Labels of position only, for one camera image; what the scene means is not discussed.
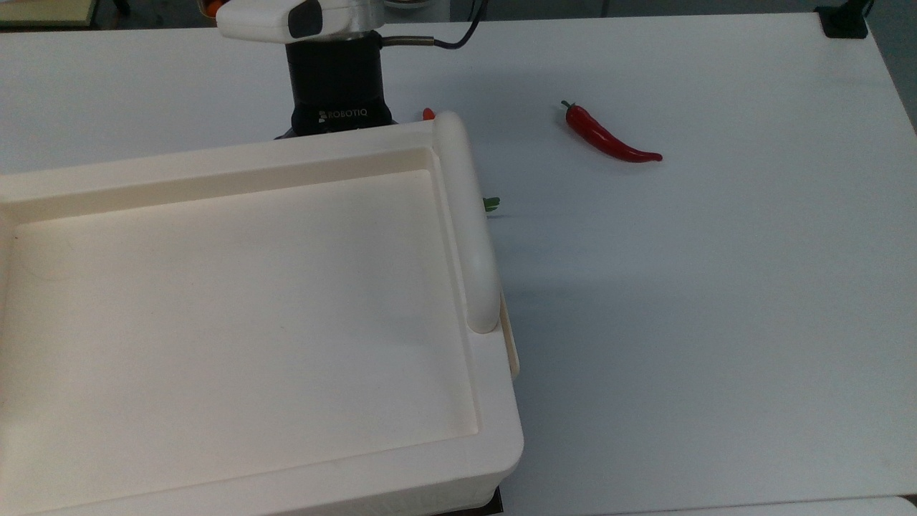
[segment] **red chili pepper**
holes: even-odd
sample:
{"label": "red chili pepper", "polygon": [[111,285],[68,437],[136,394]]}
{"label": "red chili pepper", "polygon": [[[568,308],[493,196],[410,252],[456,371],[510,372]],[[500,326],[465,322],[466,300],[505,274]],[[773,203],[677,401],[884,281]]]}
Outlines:
{"label": "red chili pepper", "polygon": [[567,107],[567,125],[599,151],[631,163],[662,161],[662,154],[638,151],[612,136],[608,129],[602,127],[602,124],[582,107],[570,104],[566,100],[561,101],[561,104]]}

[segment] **orange object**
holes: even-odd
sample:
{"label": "orange object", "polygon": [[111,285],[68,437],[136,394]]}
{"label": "orange object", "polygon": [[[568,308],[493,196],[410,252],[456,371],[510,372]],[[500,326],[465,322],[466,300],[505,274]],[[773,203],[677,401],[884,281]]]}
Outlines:
{"label": "orange object", "polygon": [[223,2],[221,2],[220,0],[214,0],[213,2],[207,4],[206,14],[211,18],[215,18],[216,11],[218,11],[219,8],[222,6],[223,6]]}

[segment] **tray handle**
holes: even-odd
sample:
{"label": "tray handle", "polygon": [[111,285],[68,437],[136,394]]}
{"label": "tray handle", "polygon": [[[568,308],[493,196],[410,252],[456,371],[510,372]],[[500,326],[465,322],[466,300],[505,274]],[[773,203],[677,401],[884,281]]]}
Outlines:
{"label": "tray handle", "polygon": [[500,277],[468,132],[459,115],[444,112],[436,114],[433,133],[458,245],[468,326],[489,333],[500,320]]}

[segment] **tray bottom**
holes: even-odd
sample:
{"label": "tray bottom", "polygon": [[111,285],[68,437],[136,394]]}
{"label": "tray bottom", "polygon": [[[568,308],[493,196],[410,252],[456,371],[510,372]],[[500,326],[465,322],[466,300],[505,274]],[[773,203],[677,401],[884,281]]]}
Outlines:
{"label": "tray bottom", "polygon": [[477,429],[426,170],[16,228],[0,514]]}

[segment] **black clamp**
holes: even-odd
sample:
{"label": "black clamp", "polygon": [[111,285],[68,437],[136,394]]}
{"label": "black clamp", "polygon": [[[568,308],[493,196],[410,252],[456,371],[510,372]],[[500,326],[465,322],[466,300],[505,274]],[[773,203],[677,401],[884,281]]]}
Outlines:
{"label": "black clamp", "polygon": [[824,35],[833,39],[864,39],[869,34],[866,16],[875,0],[848,0],[840,7],[815,7]]}

